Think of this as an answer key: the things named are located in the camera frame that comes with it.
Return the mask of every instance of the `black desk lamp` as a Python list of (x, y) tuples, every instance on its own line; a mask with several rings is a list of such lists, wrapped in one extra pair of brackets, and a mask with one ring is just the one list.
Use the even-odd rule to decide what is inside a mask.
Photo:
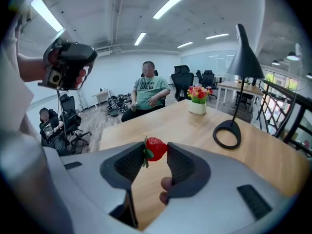
[[(228, 73), (232, 75), (242, 76), (242, 86), (240, 88), (238, 104), (237, 104), (233, 119), (222, 122), (220, 125), (218, 125), (215, 128), (214, 133), (213, 133), (214, 140), (216, 141), (216, 143), (219, 146), (223, 148), (227, 148), (227, 149), (235, 149), (236, 147), (240, 145), (240, 142), (241, 142), (240, 129), (239, 129), (238, 124), (234, 121), (234, 119), (236, 117), (237, 110), (240, 104), (240, 100), (243, 95), (245, 77), (264, 78), (264, 75), (262, 73), (262, 69), (257, 60), (257, 57), (254, 55), (253, 51), (251, 50), (249, 46), (248, 38), (247, 38), (244, 26), (241, 24), (237, 24), (236, 31), (237, 31), (237, 39), (238, 39), (238, 49), (228, 69)], [(227, 146), (221, 143), (216, 136), (216, 133), (219, 130), (230, 131), (236, 137), (237, 143), (234, 146)]]

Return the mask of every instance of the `ceiling light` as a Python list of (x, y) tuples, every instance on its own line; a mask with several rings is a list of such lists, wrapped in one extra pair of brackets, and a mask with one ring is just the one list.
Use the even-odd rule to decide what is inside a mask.
[(135, 42), (135, 46), (139, 45), (140, 42), (142, 41), (143, 37), (146, 35), (146, 32), (141, 32), (141, 34), (138, 36), (136, 42)]
[(300, 60), (300, 58), (298, 56), (296, 56), (295, 52), (289, 52), (287, 59), (289, 59), (289, 60)]
[(163, 14), (170, 10), (175, 4), (181, 0), (169, 0), (154, 16), (154, 19), (159, 19)]
[(63, 26), (53, 16), (51, 11), (42, 0), (33, 0), (31, 6), (50, 24), (57, 32), (63, 29)]
[(277, 60), (272, 61), (272, 64), (273, 64), (273, 65), (277, 65), (277, 66), (280, 65), (280, 63), (279, 63)]
[(224, 37), (224, 36), (228, 36), (228, 35), (229, 35), (228, 33), (225, 33), (225, 34), (220, 34), (220, 35), (206, 37), (206, 39), (211, 39), (211, 38), (216, 38), (216, 37)]
[(188, 43), (185, 43), (185, 44), (182, 44), (182, 45), (178, 46), (178, 48), (182, 48), (182, 47), (184, 47), (184, 46), (186, 46), (186, 45), (190, 45), (190, 44), (192, 44), (192, 43), (193, 43), (193, 42), (190, 41), (190, 42), (188, 42)]

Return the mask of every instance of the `flower pot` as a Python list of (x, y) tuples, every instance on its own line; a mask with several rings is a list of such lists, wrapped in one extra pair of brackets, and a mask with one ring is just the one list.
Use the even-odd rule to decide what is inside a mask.
[(189, 111), (193, 114), (197, 115), (204, 115), (206, 113), (206, 103), (205, 104), (198, 104), (194, 103), (190, 100), (189, 104)]

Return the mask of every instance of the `red strawberry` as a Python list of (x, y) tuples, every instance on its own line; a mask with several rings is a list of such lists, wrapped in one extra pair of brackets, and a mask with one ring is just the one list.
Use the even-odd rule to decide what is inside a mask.
[(150, 149), (154, 157), (148, 159), (149, 161), (158, 161), (161, 159), (161, 157), (166, 153), (168, 150), (167, 145), (162, 142), (160, 139), (151, 137), (146, 140), (146, 148)]

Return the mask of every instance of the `man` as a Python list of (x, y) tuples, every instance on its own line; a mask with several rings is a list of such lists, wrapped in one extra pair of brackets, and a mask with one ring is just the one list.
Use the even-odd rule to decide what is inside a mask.
[(143, 63), (141, 77), (135, 82), (131, 93), (131, 106), (121, 118), (122, 122), (163, 108), (161, 98), (170, 93), (167, 81), (154, 75), (155, 65), (151, 61)]
[(70, 155), (66, 149), (66, 143), (60, 135), (60, 130), (64, 126), (63, 121), (59, 121), (57, 116), (49, 119), (49, 110), (42, 108), (39, 112), (40, 119), (43, 123), (40, 124), (40, 134), (47, 141), (49, 147), (54, 148), (59, 156)]

